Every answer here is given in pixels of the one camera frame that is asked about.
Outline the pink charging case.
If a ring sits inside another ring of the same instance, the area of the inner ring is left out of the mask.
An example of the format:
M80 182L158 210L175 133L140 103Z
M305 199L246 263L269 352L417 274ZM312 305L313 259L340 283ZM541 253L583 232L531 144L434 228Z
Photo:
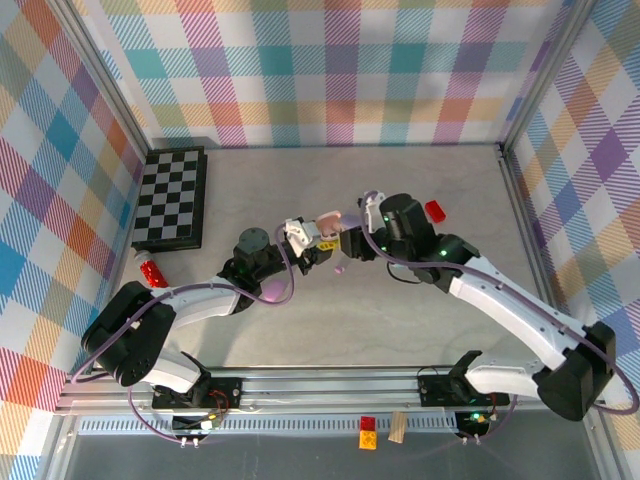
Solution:
M333 241L344 231L342 214L337 210L318 216L315 225L320 232L322 241Z

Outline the black and white chessboard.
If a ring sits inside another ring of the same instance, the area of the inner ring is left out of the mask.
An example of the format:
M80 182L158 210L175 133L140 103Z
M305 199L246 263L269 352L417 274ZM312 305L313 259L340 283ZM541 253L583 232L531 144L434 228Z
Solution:
M159 253L201 247L207 166L208 157L202 147L149 152L132 248Z

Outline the red bottle with silver cap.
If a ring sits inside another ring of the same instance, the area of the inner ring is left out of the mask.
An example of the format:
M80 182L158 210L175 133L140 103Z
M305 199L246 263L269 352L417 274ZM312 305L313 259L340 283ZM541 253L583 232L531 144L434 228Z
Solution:
M150 287L167 288L169 286L150 252L147 250L137 251L134 255L134 261Z

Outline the small electronics board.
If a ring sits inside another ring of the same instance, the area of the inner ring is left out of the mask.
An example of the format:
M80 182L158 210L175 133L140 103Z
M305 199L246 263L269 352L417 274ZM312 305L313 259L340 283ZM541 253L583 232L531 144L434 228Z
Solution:
M204 431L217 429L223 423L223 413L207 413L200 417L174 416L171 420L171 429L178 431Z
M464 411L455 414L456 424L460 431L471 434L485 434L491 429L491 425L498 420L498 412L491 411Z

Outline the wooden block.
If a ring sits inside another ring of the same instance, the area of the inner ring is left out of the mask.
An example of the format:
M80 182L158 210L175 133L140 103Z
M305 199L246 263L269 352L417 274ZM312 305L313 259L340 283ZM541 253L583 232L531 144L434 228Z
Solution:
M394 411L391 414L388 440L396 444L402 444L407 428L407 414L405 412Z

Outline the aluminium side rail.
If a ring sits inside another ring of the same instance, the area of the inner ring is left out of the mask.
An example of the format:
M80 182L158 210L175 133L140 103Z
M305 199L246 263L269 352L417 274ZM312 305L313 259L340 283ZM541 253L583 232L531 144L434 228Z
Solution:
M504 152L501 144L495 147L495 154L534 285L533 292L519 285L507 289L507 295L513 299L517 308L518 317L523 318L522 327L516 330L515 335L532 350L542 364L554 370L565 361L565 353L577 345L568 335L571 319L567 321L565 315L555 309L555 300L543 272L541 254L535 245L509 155Z

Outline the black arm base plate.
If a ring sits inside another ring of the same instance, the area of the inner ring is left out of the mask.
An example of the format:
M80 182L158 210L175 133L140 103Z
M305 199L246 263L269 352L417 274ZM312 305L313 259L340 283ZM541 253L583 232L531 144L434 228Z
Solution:
M238 408L242 379L239 377L207 377L199 380L186 393L164 386L155 386L152 398L154 409L223 409Z
M417 391L422 407L502 407L510 404L507 394L473 394L469 400L455 393L445 371L424 367L417 372Z

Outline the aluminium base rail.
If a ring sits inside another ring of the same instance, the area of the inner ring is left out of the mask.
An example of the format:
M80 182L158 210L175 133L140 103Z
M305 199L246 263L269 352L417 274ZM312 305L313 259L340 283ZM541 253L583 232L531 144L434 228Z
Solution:
M419 410L485 410L490 407L422 407L417 391L417 372L424 367L302 367L208 369L212 377L239 377L242 390L234 413L367 413ZM541 397L532 374L540 367L528 362L522 367L482 365L471 370L471 385L445 366L435 366L449 375L451 386L462 399L473 394L504 393L510 401L548 408L556 406ZM211 409L154 409L153 387L138 383L121 386L108 372L100 378L79 376L65 384L55 409L60 415L116 414L135 405L142 412L196 415Z

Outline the aluminium frame post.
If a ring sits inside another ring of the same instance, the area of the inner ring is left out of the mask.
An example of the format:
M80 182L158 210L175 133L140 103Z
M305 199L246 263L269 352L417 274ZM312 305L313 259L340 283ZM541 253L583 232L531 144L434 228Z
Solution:
M597 2L598 0L573 0L565 21L561 24L558 34L540 62L540 70L532 82L529 92L515 112L504 140L500 143L502 152L512 150L525 132L534 116L535 110L555 79Z
M100 0L83 0L88 12L88 19L92 21L92 29L87 27L87 23L76 8L74 0L47 0L47 2L69 35L74 48L84 61L98 89L105 95L114 116L121 122L128 139L135 146L137 152L145 156L152 146L130 108L127 96L117 83L96 43L96 39L101 40L112 54L114 63L122 75L124 85L128 86L130 83L133 88L130 96L142 99L139 84L131 66L127 63L124 50Z

